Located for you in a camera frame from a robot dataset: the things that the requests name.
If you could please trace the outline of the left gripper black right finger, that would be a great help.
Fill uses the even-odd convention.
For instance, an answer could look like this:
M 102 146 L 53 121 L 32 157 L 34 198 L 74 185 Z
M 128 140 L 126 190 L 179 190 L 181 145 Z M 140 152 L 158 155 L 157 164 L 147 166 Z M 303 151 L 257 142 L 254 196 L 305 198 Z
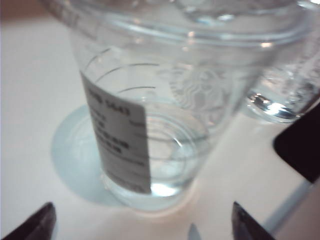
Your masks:
M 236 201 L 233 202 L 232 235 L 234 240 L 274 240 L 274 238 Z

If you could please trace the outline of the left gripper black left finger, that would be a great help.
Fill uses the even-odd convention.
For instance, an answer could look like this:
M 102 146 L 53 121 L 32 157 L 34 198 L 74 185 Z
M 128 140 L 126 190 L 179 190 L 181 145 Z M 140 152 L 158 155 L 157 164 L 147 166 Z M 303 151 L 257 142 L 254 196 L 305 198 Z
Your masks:
M 3 240 L 51 240 L 57 221 L 56 208 L 46 202 Z

